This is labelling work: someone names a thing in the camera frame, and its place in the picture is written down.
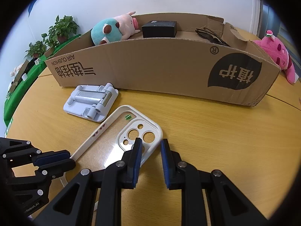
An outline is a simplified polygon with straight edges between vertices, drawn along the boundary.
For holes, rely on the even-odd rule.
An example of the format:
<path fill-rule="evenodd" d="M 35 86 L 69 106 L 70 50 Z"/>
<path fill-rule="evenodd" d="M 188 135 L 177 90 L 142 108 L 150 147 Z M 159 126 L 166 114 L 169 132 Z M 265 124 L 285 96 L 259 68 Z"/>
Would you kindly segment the clear white phone case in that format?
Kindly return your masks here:
<path fill-rule="evenodd" d="M 158 147 L 163 131 L 134 107 L 118 107 L 72 154 L 71 158 L 77 166 L 61 177 L 62 185 L 65 187 L 75 173 L 83 168 L 95 171 L 120 160 L 124 152 L 133 148 L 137 137 L 142 140 L 141 164 L 144 164 Z"/>

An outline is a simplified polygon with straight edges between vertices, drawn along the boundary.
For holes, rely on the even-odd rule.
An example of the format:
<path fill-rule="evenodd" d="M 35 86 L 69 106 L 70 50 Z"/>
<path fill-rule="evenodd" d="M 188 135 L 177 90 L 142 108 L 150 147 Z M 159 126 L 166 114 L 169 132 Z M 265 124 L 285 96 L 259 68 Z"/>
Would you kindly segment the white folding phone stand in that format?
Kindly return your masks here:
<path fill-rule="evenodd" d="M 111 83 L 106 85 L 78 85 L 68 97 L 63 110 L 71 115 L 102 122 L 117 99 L 119 91 Z"/>

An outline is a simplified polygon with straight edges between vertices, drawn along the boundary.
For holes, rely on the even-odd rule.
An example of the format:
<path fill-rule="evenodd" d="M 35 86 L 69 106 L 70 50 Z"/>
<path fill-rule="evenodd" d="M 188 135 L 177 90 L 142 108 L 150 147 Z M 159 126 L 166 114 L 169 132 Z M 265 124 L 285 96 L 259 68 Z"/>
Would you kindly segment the black sunglasses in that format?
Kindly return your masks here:
<path fill-rule="evenodd" d="M 203 29 L 197 28 L 195 32 L 203 39 L 206 39 L 210 41 L 211 43 L 224 45 L 226 47 L 230 47 L 228 43 L 226 43 L 224 40 L 222 40 L 215 32 L 211 31 L 207 27 L 204 27 Z"/>

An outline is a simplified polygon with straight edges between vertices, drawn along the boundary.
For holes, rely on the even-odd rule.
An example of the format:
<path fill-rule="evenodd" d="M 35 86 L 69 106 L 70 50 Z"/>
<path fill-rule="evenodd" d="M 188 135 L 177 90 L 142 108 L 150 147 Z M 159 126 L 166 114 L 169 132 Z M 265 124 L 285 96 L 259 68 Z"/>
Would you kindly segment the small potted plant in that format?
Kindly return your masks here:
<path fill-rule="evenodd" d="M 42 41 L 36 41 L 35 44 L 29 44 L 29 49 L 26 50 L 26 56 L 32 58 L 39 58 L 45 52 L 46 45 Z"/>

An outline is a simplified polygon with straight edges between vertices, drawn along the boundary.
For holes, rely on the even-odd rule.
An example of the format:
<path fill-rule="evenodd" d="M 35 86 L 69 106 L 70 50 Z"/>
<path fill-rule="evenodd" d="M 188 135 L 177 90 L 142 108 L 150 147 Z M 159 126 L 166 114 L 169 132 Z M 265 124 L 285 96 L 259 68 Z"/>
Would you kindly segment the green potted plant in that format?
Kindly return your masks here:
<path fill-rule="evenodd" d="M 70 35 L 76 35 L 79 25 L 72 16 L 64 15 L 60 18 L 57 15 L 54 25 L 49 27 L 47 33 L 41 35 L 44 44 L 49 47 L 55 47 L 58 44 L 66 42 Z"/>

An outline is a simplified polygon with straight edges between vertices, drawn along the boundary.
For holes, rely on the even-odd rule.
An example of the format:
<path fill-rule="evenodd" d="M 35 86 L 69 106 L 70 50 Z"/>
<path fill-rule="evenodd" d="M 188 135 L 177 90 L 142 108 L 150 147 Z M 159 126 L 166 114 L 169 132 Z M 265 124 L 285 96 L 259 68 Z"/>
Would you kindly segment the teal and pink plush toy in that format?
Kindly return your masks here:
<path fill-rule="evenodd" d="M 131 36 L 139 33 L 138 21 L 133 17 L 135 13 L 135 11 L 132 11 L 98 22 L 91 29 L 91 39 L 94 45 L 127 40 Z"/>

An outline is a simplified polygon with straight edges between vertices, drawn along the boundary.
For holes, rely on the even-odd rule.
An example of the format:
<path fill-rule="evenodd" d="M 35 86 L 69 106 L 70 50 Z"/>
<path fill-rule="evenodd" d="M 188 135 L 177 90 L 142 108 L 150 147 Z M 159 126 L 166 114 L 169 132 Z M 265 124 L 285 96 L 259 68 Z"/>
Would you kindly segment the brown cardboard box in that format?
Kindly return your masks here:
<path fill-rule="evenodd" d="M 190 13 L 137 16 L 138 23 L 176 21 L 174 38 L 144 38 L 94 45 L 90 33 L 74 39 L 46 61 L 62 87 L 112 83 L 118 89 L 170 93 L 255 106 L 280 67 L 223 18 Z M 195 32 L 207 27 L 230 45 L 211 43 Z"/>

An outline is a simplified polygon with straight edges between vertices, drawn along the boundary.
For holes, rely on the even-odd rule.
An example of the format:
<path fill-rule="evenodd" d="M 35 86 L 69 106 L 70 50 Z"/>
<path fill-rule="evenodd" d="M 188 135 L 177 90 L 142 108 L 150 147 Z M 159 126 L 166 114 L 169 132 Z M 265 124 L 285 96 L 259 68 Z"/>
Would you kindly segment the pink strawberry bear plush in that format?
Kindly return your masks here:
<path fill-rule="evenodd" d="M 263 49 L 274 63 L 285 72 L 286 79 L 290 84 L 293 85 L 297 82 L 298 75 L 295 72 L 288 50 L 281 40 L 274 35 L 272 30 L 267 30 L 263 39 L 254 40 L 253 42 Z"/>

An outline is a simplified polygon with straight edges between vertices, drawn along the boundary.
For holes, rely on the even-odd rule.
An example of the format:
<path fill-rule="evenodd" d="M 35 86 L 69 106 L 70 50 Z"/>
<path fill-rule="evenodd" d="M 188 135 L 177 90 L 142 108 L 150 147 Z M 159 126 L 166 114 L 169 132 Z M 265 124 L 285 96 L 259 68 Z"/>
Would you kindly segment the small black box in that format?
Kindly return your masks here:
<path fill-rule="evenodd" d="M 144 38 L 174 38 L 176 36 L 176 33 L 176 21 L 149 21 L 142 26 L 142 34 Z"/>

